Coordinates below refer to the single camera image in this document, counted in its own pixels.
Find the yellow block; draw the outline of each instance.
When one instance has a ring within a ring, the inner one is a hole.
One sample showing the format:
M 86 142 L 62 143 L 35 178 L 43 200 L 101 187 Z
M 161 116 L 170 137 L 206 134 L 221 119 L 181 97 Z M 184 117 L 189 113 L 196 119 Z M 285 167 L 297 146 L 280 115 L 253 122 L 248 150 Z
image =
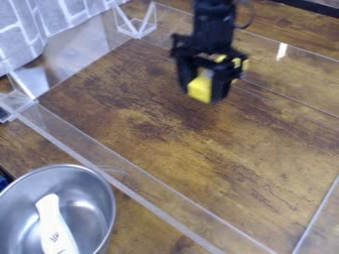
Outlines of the yellow block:
M 234 58 L 232 60 L 232 62 L 234 63 L 234 67 L 240 67 L 241 66 L 241 59 L 240 58 Z
M 204 103 L 210 103 L 212 81 L 202 73 L 189 82 L 188 95 Z

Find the metal bowl rim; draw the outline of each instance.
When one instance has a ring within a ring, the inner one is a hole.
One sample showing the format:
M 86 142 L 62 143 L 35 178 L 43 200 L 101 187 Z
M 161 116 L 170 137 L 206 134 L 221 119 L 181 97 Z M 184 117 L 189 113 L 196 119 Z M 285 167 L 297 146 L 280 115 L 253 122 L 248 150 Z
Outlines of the metal bowl rim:
M 114 222 L 114 219 L 115 219 L 115 200 L 114 200 L 114 195 L 113 195 L 110 186 L 109 186 L 106 180 L 103 179 L 103 177 L 99 175 L 99 173 L 97 173 L 95 171 L 93 171 L 93 170 L 90 170 L 86 167 L 79 166 L 79 165 L 73 165 L 73 164 L 50 164 L 50 165 L 46 165 L 43 167 L 39 167 L 35 170 L 31 170 L 29 173 L 26 173 L 23 176 L 21 176 L 15 181 L 13 181 L 9 184 L 9 186 L 0 192 L 0 199 L 1 199 L 1 197 L 5 196 L 5 193 L 10 191 L 11 187 L 18 182 L 21 182 L 23 179 L 26 179 L 29 176 L 37 174 L 38 172 L 53 170 L 54 168 L 75 168 L 77 170 L 83 170 L 86 172 L 89 172 L 99 180 L 99 182 L 102 183 L 103 187 L 107 190 L 107 195 L 110 197 L 111 218 L 110 218 L 110 224 L 109 224 L 109 226 L 106 228 L 105 236 L 103 236 L 98 246 L 95 247 L 94 251 L 91 252 L 91 253 L 97 253 L 99 251 L 99 249 L 103 247 L 103 244 L 106 244 L 106 241 L 107 241 L 107 238 L 109 238 L 109 234 L 111 232 L 113 222 Z

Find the wooden table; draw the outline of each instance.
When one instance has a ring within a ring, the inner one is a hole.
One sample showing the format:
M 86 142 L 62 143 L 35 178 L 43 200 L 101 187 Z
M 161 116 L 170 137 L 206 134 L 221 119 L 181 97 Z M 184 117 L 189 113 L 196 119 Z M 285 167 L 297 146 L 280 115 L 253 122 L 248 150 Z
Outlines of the wooden table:
M 184 1 L 161 2 L 189 10 Z M 339 58 L 337 20 L 265 1 L 254 6 L 254 33 Z M 117 75 L 119 69 L 130 71 Z M 173 76 L 166 52 L 129 41 L 41 104 L 270 249 L 289 253 L 339 172 L 337 118 L 245 83 L 225 103 L 204 106 L 178 92 Z M 304 120 L 305 113 L 321 125 Z M 0 127 L 0 151 L 14 178 L 75 163 L 18 121 Z M 118 191 L 115 198 L 107 253 L 205 253 Z

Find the white plastic utensil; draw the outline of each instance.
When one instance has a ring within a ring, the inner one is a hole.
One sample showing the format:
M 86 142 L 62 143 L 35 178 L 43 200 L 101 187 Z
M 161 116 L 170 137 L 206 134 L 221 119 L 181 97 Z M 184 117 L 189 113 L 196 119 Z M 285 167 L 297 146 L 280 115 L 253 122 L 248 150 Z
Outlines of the white plastic utensil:
M 79 254 L 78 246 L 59 214 L 59 198 L 43 196 L 35 202 L 39 215 L 41 245 L 45 254 Z

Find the stainless steel bowl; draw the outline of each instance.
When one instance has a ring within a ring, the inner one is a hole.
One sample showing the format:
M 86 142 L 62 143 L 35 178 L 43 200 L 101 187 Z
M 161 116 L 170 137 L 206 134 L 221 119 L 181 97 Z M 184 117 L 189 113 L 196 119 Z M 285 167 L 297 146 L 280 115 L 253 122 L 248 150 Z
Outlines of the stainless steel bowl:
M 103 253 L 114 220 L 114 198 L 102 177 L 73 165 L 43 167 L 0 193 L 0 253 L 43 254 L 35 202 L 59 197 L 59 211 L 81 254 Z

